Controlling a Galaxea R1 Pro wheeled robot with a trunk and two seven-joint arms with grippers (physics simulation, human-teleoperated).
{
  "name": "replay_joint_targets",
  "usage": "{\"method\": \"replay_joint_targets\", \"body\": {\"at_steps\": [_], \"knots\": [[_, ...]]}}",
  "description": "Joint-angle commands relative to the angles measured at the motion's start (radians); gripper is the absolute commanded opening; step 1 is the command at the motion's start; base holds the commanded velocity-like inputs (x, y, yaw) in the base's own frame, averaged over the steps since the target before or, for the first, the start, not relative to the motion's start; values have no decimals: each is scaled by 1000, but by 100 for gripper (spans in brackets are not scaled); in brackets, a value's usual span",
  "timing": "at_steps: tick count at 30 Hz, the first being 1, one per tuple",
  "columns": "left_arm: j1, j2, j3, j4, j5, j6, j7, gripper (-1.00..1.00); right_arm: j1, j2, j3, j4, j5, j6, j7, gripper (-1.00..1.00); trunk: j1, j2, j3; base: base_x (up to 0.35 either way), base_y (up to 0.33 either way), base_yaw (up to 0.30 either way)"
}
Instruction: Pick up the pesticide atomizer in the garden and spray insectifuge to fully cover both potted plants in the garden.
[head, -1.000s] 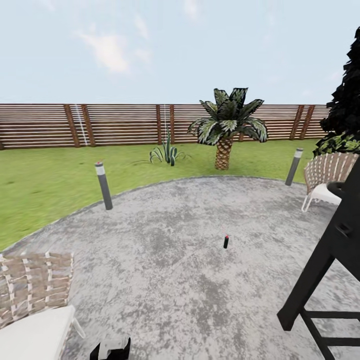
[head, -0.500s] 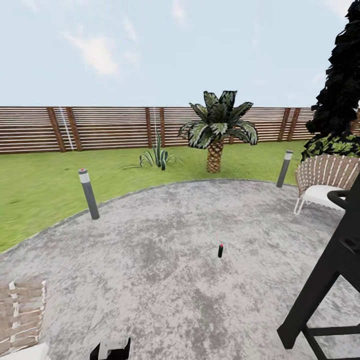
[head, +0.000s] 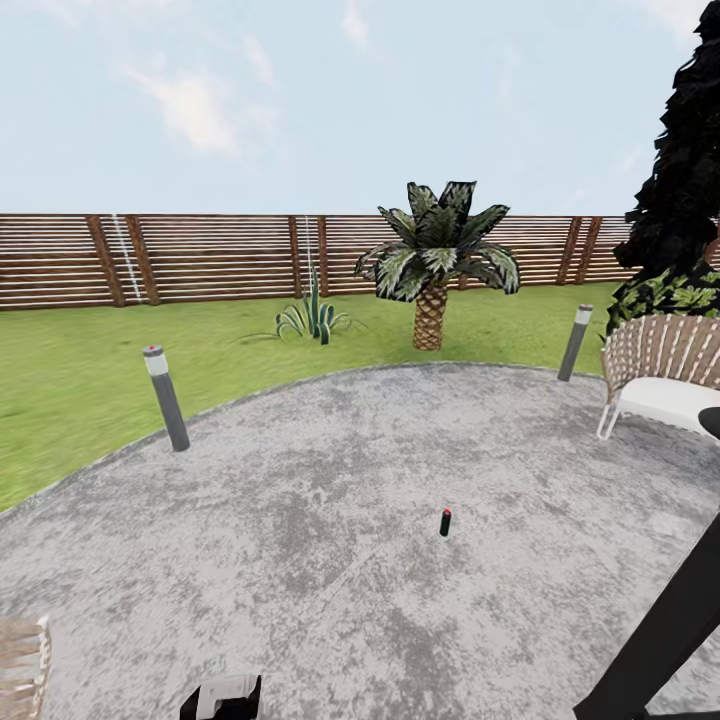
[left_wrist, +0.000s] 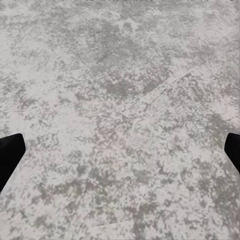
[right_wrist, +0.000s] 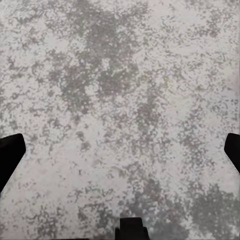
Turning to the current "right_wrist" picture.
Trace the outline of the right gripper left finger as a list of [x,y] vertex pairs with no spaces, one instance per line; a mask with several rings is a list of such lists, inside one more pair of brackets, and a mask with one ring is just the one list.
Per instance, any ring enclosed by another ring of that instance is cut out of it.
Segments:
[[0,138],[0,193],[26,153],[22,133]]

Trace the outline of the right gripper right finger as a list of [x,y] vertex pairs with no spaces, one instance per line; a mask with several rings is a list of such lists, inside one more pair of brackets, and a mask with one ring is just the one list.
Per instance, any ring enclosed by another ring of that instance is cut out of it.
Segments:
[[240,135],[229,133],[227,135],[224,151],[240,173]]

